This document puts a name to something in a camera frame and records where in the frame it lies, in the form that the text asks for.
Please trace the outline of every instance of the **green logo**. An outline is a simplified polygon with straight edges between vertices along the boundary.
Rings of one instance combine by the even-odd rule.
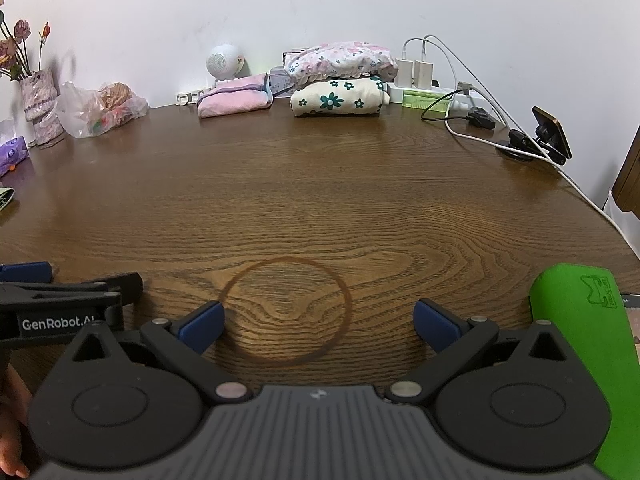
[[[589,287],[589,295],[587,296],[589,303],[605,308],[616,307],[616,301],[611,292],[611,284],[607,278],[598,275],[588,276],[585,274],[580,277],[580,280]]]

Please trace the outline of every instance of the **pink floral cloth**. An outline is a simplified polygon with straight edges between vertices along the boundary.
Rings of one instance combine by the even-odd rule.
[[[361,41],[323,43],[299,54],[290,54],[284,69],[296,88],[330,77],[378,75],[383,82],[388,82],[398,74],[398,65],[388,48]]]

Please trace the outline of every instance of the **white cable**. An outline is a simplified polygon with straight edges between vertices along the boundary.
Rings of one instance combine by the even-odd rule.
[[[456,70],[453,68],[453,63],[451,62],[451,58],[447,55],[446,51],[439,44],[431,43],[431,41],[424,40],[422,42],[422,49],[424,49],[424,43],[429,43],[430,45],[433,45],[435,48],[439,49],[444,54],[444,57],[447,58],[447,62],[449,63],[449,68],[451,69],[451,73],[453,74],[453,86],[451,88],[455,90],[456,86],[458,86],[458,75],[456,74]]]
[[[535,139],[533,139],[533,137],[531,137],[531,135],[529,135],[518,123],[517,121],[511,117],[510,113],[505,110],[505,108],[498,102],[498,100],[494,97],[493,94],[491,94],[491,91],[484,86],[484,83],[482,83],[482,81],[480,81],[478,79],[478,76],[476,76],[470,69],[468,66],[466,66],[462,60],[456,56],[456,54],[438,37],[434,36],[433,34],[428,34],[424,37],[425,40],[427,40],[427,38],[435,38],[436,40],[438,40],[440,43],[442,43],[442,45],[460,62],[460,64],[465,67],[466,70],[468,70],[468,72],[473,76],[473,78],[476,79],[476,81],[478,81],[480,83],[480,85],[482,86],[482,88],[487,92],[487,94],[489,94],[492,98],[492,100],[495,102],[495,104],[502,109],[502,111],[504,111],[504,113],[507,115],[508,118],[510,118],[510,120],[513,122],[513,124],[515,124],[518,129],[523,132],[527,137],[529,137],[529,139],[533,142],[534,146],[538,147],[538,149],[540,150],[540,152],[542,153],[542,156],[540,155],[536,155],[534,153],[529,153],[529,152],[523,152],[521,150],[517,150],[516,148],[510,148],[508,146],[501,146],[500,144],[496,144],[495,142],[491,142],[490,140],[485,140],[485,139],[481,139],[479,137],[473,137],[473,136],[468,136],[468,135],[464,135],[464,134],[459,134],[457,132],[454,132],[451,127],[449,126],[449,121],[447,120],[447,118],[449,117],[449,112],[451,110],[451,105],[453,103],[453,98],[450,99],[449,101],[449,105],[447,105],[447,111],[445,113],[445,120],[444,120],[444,125],[447,128],[447,130],[449,131],[450,134],[456,136],[456,137],[460,137],[462,139],[469,139],[469,140],[476,140],[477,142],[482,142],[483,144],[487,144],[489,146],[493,146],[494,148],[499,148],[501,150],[505,150],[507,152],[511,152],[511,153],[517,153],[519,155],[525,155],[525,156],[530,156],[532,158],[536,158],[538,160],[542,160],[543,162],[548,162],[549,164],[551,164],[554,168],[556,168],[556,170],[558,171],[558,173],[560,174],[560,176],[562,176],[562,178],[564,178],[569,185],[575,189],[575,191],[578,193],[578,195],[580,195],[580,197],[586,202],[588,203],[591,207],[593,207],[605,220],[607,220],[607,222],[609,222],[614,229],[618,232],[618,234],[620,234],[620,236],[622,236],[622,239],[626,242],[626,244],[631,247],[631,243],[629,242],[628,238],[626,238],[625,234],[622,232],[622,229],[620,229],[620,227],[613,221],[613,219],[607,215],[602,209],[600,209],[588,196],[586,196],[582,190],[580,189],[580,187],[578,187],[578,185],[562,170],[562,167],[557,164],[556,162],[554,162],[551,157],[549,157],[548,153],[546,153],[544,150],[542,150],[542,148],[540,148],[540,146],[537,144],[537,142],[535,141]],[[488,97],[486,95],[483,94],[483,92],[478,89],[478,88],[474,88],[482,97],[484,97],[485,99],[487,99],[487,101],[489,101],[492,105],[493,103],[491,102],[491,100],[488,99]]]
[[[410,41],[418,40],[422,42],[422,49],[424,49],[424,38],[409,38],[402,45],[402,59],[406,59],[406,46]]]
[[[451,62],[451,58],[449,57],[449,55],[446,53],[446,51],[439,44],[433,43],[431,41],[427,41],[425,38],[409,38],[402,45],[402,54],[401,54],[402,58],[401,59],[406,59],[406,46],[410,41],[413,41],[413,40],[418,40],[418,41],[422,42],[422,54],[420,56],[420,59],[422,61],[426,61],[426,53],[425,53],[425,50],[424,50],[424,44],[425,43],[429,43],[430,45],[433,45],[435,48],[439,49],[444,54],[444,57],[447,58],[447,62],[449,63],[449,68],[451,69],[451,73],[453,74],[453,86],[451,88],[455,89],[455,87],[458,84],[458,76],[456,75],[456,70],[453,68],[453,63]]]

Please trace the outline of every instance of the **folded cloth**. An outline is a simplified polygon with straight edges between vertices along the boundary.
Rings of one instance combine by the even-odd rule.
[[[296,88],[330,77],[378,75],[383,82],[393,81],[398,64],[387,47],[361,41],[323,43],[300,53],[287,54],[284,70]]]
[[[15,137],[5,142],[0,146],[0,176],[3,176],[7,171],[15,169],[15,165],[28,156],[29,150],[27,150],[24,137]]]
[[[239,114],[269,108],[273,94],[269,75],[259,74],[229,81],[220,81],[216,87],[198,99],[198,116],[215,117]]]
[[[375,114],[389,104],[389,95],[377,75],[316,81],[296,90],[291,109],[296,117],[308,114]]]

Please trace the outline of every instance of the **green foam pad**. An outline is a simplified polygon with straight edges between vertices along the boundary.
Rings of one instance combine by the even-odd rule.
[[[595,465],[612,480],[640,479],[640,366],[612,273],[558,264],[531,286],[533,319],[549,319],[580,356],[611,409]]]

